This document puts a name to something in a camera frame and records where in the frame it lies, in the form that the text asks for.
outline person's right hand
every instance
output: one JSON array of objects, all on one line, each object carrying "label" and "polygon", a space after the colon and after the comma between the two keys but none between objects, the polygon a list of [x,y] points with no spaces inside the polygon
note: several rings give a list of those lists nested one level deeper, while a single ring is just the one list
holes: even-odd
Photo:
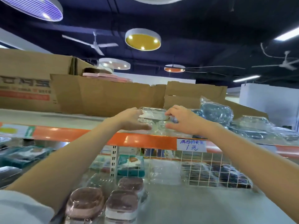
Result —
[{"label": "person's right hand", "polygon": [[165,115],[172,115],[178,120],[178,123],[166,124],[166,128],[186,134],[200,135],[205,138],[208,137],[209,133],[211,132],[211,127],[215,124],[198,116],[191,110],[179,105],[174,105],[173,107],[171,107],[165,113]]}]

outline fluorescent tube light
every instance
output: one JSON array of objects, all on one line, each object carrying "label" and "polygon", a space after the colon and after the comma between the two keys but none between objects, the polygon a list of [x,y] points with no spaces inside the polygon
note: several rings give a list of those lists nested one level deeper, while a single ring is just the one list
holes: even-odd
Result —
[{"label": "fluorescent tube light", "polygon": [[259,77],[260,77],[260,75],[253,75],[253,76],[249,76],[249,77],[242,78],[242,79],[236,79],[233,82],[242,82],[242,81],[246,81],[246,80],[249,80],[249,79],[256,79],[256,78],[259,78]]},{"label": "fluorescent tube light", "polygon": [[281,36],[278,36],[276,39],[274,40],[277,40],[277,41],[286,41],[290,38],[293,38],[293,37],[296,37],[297,35],[299,35],[299,27],[281,35]]}]

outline person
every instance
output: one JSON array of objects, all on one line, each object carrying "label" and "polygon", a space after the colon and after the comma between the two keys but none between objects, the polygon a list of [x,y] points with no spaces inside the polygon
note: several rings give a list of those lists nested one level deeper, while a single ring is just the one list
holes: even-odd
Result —
[{"label": "person", "polygon": [[[141,110],[127,109],[39,162],[0,190],[0,223],[45,224],[59,210],[73,185],[103,146],[120,129],[150,130],[137,121]],[[174,105],[166,115],[177,118],[167,128],[208,138],[278,207],[299,223],[299,166],[190,110]]]}]

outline person's left hand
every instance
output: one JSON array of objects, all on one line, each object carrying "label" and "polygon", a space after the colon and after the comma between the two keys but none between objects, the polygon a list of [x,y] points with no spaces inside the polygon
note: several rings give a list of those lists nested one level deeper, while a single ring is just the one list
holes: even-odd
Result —
[{"label": "person's left hand", "polygon": [[138,117],[142,115],[143,112],[137,108],[129,108],[118,113],[116,116],[112,117],[114,121],[119,124],[120,130],[135,131],[135,130],[146,130],[152,129],[147,123],[138,122]]}]

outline hand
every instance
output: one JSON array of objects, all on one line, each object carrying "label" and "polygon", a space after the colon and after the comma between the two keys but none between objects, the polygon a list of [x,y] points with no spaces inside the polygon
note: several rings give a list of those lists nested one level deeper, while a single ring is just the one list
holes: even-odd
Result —
[{"label": "hand", "polygon": [[211,127],[215,125],[214,122],[205,120],[183,106],[174,105],[165,113],[165,115],[172,115],[178,120],[178,123],[166,124],[166,128],[186,134],[200,135],[205,138],[212,132]]},{"label": "hand", "polygon": [[142,115],[143,112],[137,108],[129,108],[118,113],[116,116],[112,117],[111,119],[116,121],[119,124],[120,130],[126,131],[136,131],[136,130],[146,130],[149,131],[152,129],[150,125],[147,123],[140,123],[138,122],[138,117]]}]

